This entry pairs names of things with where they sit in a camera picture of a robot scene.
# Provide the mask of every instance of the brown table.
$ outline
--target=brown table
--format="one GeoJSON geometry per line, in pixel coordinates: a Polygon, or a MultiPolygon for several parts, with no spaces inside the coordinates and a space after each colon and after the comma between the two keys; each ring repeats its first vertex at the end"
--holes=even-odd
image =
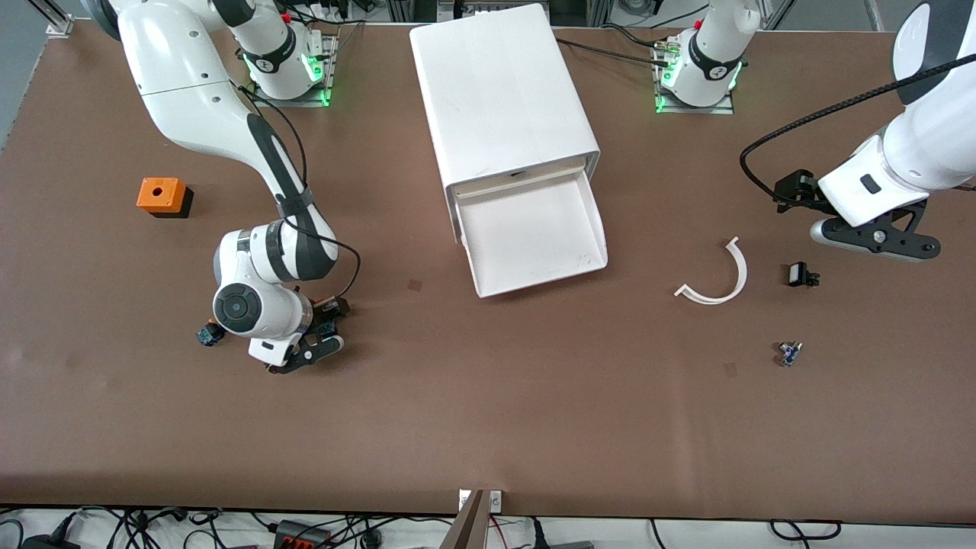
{"type": "MultiPolygon", "coordinates": [[[[333,105],[289,111],[364,264],[347,348],[285,376],[243,339],[193,338],[221,236],[275,217],[264,184],[167,142],[92,24],[48,45],[0,155],[0,501],[451,512],[458,488],[491,487],[511,514],[976,521],[976,197],[933,198],[942,256],[904,264],[813,243],[818,216],[777,215],[737,167],[756,137],[887,81],[891,35],[756,36],[734,116],[655,114],[646,67],[564,50],[602,150],[610,265],[481,300],[408,30],[357,30],[333,105]],[[137,209],[145,176],[191,185],[191,218],[137,209]],[[735,235],[739,297],[671,295],[730,289],[735,235]],[[784,284],[801,260],[821,287],[784,284]]],[[[755,168],[824,173],[898,109],[812,124],[755,168]]]]}

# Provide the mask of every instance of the white box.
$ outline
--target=white box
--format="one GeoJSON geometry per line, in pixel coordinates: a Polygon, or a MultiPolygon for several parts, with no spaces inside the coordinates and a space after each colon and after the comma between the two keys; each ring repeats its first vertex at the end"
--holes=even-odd
{"type": "Polygon", "coordinates": [[[478,296],[606,267],[599,147],[542,7],[420,26],[410,43],[478,296]]]}

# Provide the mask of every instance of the orange cube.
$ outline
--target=orange cube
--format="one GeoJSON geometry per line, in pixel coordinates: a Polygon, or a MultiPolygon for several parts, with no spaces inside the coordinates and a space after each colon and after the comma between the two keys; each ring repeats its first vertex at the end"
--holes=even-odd
{"type": "Polygon", "coordinates": [[[193,191],[175,177],[147,177],[142,180],[136,205],[154,217],[189,217],[193,191]]]}

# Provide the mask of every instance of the white clamp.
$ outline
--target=white clamp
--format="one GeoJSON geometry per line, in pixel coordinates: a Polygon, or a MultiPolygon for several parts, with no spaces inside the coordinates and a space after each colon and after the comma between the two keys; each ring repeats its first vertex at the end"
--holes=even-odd
{"type": "Polygon", "coordinates": [[[748,272],[746,271],[746,257],[742,255],[742,250],[735,245],[738,240],[739,237],[736,236],[725,245],[725,249],[732,254],[732,257],[735,259],[735,265],[739,268],[739,280],[735,283],[735,288],[732,289],[732,293],[725,297],[705,297],[704,295],[688,287],[688,284],[683,284],[677,289],[676,292],[674,292],[674,296],[677,297],[684,294],[686,298],[694,301],[695,303],[701,303],[702,305],[719,305],[739,295],[742,288],[746,286],[746,276],[748,272]]]}

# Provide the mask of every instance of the red wire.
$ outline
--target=red wire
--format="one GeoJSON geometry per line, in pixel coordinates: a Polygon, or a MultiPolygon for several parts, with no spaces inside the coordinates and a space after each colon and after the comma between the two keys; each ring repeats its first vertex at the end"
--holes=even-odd
{"type": "Polygon", "coordinates": [[[502,547],[508,549],[508,544],[505,542],[505,535],[502,533],[502,527],[498,524],[498,519],[492,517],[491,522],[493,525],[495,525],[495,531],[498,533],[499,539],[502,540],[502,547]]]}

